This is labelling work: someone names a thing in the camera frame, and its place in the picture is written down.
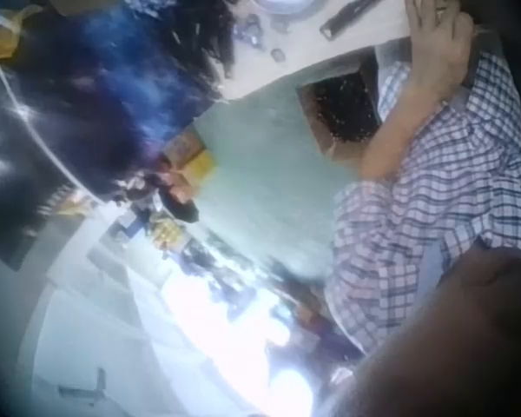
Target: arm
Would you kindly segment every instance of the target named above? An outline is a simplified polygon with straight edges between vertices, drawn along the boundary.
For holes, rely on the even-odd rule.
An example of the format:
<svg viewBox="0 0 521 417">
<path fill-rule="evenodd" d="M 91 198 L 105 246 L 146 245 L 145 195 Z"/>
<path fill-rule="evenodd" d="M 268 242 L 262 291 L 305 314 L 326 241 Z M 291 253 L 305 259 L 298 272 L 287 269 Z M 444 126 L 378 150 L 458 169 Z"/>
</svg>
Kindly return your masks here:
<svg viewBox="0 0 521 417">
<path fill-rule="evenodd" d="M 370 141 L 360 164 L 362 180 L 392 179 L 419 128 L 467 74 L 473 22 L 452 0 L 441 20 L 436 0 L 406 0 L 412 71 L 392 113 Z"/>
</svg>

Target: checkered shirt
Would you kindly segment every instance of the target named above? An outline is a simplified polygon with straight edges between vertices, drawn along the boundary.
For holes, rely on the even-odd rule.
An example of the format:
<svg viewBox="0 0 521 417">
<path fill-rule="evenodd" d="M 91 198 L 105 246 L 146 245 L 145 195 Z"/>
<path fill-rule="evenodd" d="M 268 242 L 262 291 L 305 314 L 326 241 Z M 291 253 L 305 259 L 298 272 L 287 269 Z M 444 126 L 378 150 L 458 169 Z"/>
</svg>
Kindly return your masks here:
<svg viewBox="0 0 521 417">
<path fill-rule="evenodd" d="M 383 84 L 383 120 L 409 70 L 396 63 Z M 483 54 L 466 105 L 454 107 L 419 130 L 395 183 L 357 182 L 336 197 L 326 300 L 365 353 L 409 316 L 430 244 L 444 270 L 478 237 L 521 249 L 521 104 L 506 62 Z"/>
</svg>

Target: hand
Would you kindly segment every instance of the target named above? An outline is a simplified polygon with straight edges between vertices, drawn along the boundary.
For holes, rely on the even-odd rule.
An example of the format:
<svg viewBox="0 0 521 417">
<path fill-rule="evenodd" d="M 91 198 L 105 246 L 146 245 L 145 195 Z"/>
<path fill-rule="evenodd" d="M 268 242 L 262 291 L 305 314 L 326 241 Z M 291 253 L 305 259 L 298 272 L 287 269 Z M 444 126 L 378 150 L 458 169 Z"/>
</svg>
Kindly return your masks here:
<svg viewBox="0 0 521 417">
<path fill-rule="evenodd" d="M 406 0 L 411 27 L 412 72 L 408 89 L 429 103 L 450 98 L 469 66 L 474 24 L 459 11 L 459 0 L 449 0 L 440 21 L 436 0 Z"/>
</svg>

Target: table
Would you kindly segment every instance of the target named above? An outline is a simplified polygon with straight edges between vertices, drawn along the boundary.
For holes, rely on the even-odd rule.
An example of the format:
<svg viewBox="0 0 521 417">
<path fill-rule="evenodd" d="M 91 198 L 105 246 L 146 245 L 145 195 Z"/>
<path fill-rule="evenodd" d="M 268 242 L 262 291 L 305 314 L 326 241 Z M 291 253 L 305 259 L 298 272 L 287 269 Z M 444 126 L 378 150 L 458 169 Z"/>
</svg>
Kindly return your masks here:
<svg viewBox="0 0 521 417">
<path fill-rule="evenodd" d="M 235 42 L 235 65 L 232 79 L 225 79 L 221 66 L 221 93 L 228 100 L 244 97 L 273 81 L 299 70 L 322 63 L 337 56 L 362 48 L 385 43 L 409 35 L 409 24 L 402 0 L 381 0 L 357 23 L 344 30 L 333 41 L 327 41 L 319 27 L 351 0 L 326 0 L 310 17 L 291 21 L 288 33 L 281 34 L 271 28 L 272 15 L 250 0 L 241 0 L 234 9 L 237 19 L 249 13 L 259 16 L 264 29 L 265 50 Z M 270 50 L 281 49 L 286 61 L 277 63 Z"/>
</svg>

